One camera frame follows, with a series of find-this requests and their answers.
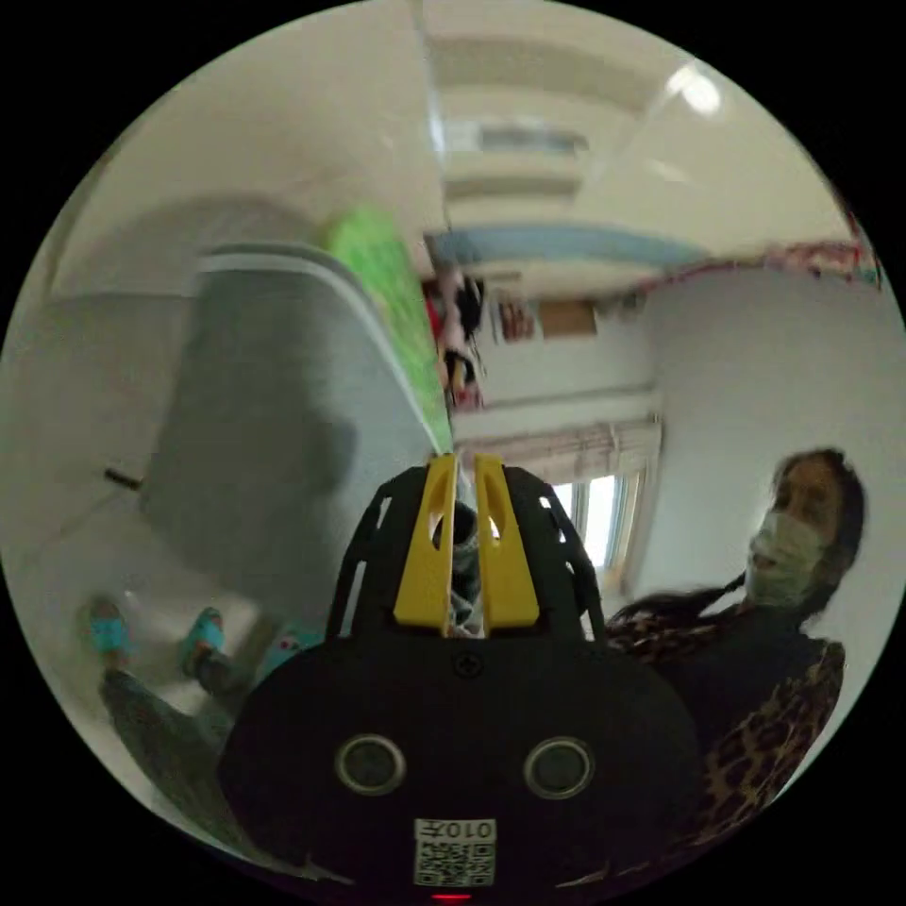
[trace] ceiling light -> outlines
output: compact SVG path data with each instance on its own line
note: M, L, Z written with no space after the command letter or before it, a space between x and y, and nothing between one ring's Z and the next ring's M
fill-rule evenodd
M694 65L683 66L667 81L667 91L671 95L681 94L683 100L702 116L711 116L720 108L720 91Z

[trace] woman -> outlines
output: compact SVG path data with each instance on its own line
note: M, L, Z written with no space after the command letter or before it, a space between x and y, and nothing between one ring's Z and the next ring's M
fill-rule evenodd
M772 491L743 573L718 588L646 597L608 624L614 645L677 689L706 753L695 816L659 864L622 873L632 886L691 861L767 806L839 697L844 647L804 629L858 555L864 487L841 451L816 449L783 461ZM737 589L745 591L740 603L703 615Z

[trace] face mask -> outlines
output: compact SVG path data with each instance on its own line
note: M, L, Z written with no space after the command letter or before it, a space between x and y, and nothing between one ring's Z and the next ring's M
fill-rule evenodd
M752 539L746 591L757 604L795 606L809 593L825 552L821 536L783 512L770 512ZM754 555L771 561L755 565Z

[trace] window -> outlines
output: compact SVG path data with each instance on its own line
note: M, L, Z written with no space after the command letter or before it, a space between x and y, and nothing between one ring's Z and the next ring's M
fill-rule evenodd
M602 590L617 587L629 548L642 474L593 478L554 488L585 545Z

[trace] dark hair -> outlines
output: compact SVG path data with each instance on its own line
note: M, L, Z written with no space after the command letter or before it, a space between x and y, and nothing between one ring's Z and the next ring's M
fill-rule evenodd
M843 570L843 572L846 572L848 566L859 554L867 511L865 488L859 481L855 470L847 461L846 454L833 447L795 453L778 465L772 480L772 487L776 490L780 481L789 475L794 466L805 460L815 458L823 460L830 467L840 486L843 498L840 507L840 524L837 527L837 534L830 550L837 556L847 558L848 563ZM712 604L715 604L725 595L729 595L731 592L741 588L745 580L746 573L743 572L726 585L715 588L704 588L699 591L686 593L659 592L654 595L648 595L622 608L617 612L614 619L629 619L638 613L650 613L652 615L669 613L671 617L676 617L679 622L694 623L702 612L711 607ZM838 585L839 580L830 584L821 584L814 589L797 608L800 625L822 613L827 608Z

